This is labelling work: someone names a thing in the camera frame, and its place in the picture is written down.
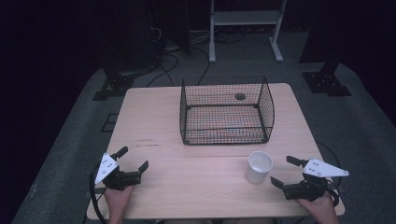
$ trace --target gray carpet floor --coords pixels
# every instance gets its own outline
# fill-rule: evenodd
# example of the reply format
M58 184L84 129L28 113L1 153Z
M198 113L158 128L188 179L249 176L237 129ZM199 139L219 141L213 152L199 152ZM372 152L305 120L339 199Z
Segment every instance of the gray carpet floor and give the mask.
M284 57L277 63L268 43L268 33L246 34L233 44L217 44L217 61L210 64L206 77L266 76L269 83L288 83L318 141L326 162L350 172L343 179L346 207L341 223L395 223L396 208L396 129L375 100L364 89L359 76L340 64L336 76L352 96L329 97L312 93L302 72L318 71L322 63L298 63L307 33L281 32L278 44ZM207 43L195 48L207 52ZM184 77L200 77L207 67L206 56L197 49L191 55L178 51L172 55L177 66L150 84L150 87L180 86ZM164 56L163 67L171 68L176 59ZM162 69L138 77L134 87L147 87ZM13 223L98 223L85 218L89 203L88 176L106 151L111 133L102 132L109 114L118 113L123 97L93 101L106 75L102 69L92 74L78 97L46 161L26 195ZM298 218L277 218L295 223ZM126 223L152 223L128 220ZM301 223L314 223L306 218Z

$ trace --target table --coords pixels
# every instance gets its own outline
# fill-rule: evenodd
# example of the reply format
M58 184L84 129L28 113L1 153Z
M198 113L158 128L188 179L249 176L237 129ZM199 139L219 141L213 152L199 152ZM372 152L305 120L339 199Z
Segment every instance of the table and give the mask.
M261 11L215 11L215 0L211 0L210 7L210 40L209 40L209 61L216 61L215 52L215 26L217 25L260 25L274 24L274 35L269 37L271 48L275 54L276 61L283 62L282 54L277 46L277 37L282 24L283 15L287 0L282 0L279 10Z
M270 175L285 184L303 180L302 168L286 156L322 160L304 115L288 84L269 84L275 125L266 144L237 146L185 146L178 119L180 87L130 89L125 95L107 153L127 146L120 169L132 172L145 161L149 168L137 185L126 218L248 218L307 216L295 201L270 182ZM262 150L272 156L274 167L264 182L253 185L244 172L248 155ZM105 199L99 201L108 218ZM336 214L342 215L342 202ZM87 217L97 219L90 204Z

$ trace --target white metal stand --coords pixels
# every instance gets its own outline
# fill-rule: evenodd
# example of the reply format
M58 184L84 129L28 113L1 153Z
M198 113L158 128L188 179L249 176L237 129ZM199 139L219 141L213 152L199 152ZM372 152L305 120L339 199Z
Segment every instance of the white metal stand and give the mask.
M252 25L252 24L274 24L276 26L274 35L269 37L271 47L276 57L276 61L283 62L282 54L277 46L280 25L283 20L287 0L282 0L280 10L267 11L218 11L215 12L215 0L211 1L210 7L210 41L209 41L209 61L216 61L215 52L215 26L216 25Z

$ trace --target wire mesh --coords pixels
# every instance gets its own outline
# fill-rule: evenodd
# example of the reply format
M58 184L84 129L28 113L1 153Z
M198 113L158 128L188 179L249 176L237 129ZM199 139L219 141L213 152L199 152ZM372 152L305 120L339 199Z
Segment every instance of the wire mesh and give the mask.
M265 77L183 79L179 125L186 145L266 143L274 119Z

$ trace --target person's left hand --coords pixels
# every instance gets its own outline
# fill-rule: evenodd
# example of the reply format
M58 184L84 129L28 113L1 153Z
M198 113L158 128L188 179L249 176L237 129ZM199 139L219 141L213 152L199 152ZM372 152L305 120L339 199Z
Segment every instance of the person's left hand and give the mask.
M110 215L108 224L122 223L133 190L134 186L128 186L124 190L107 189L105 191L105 198Z

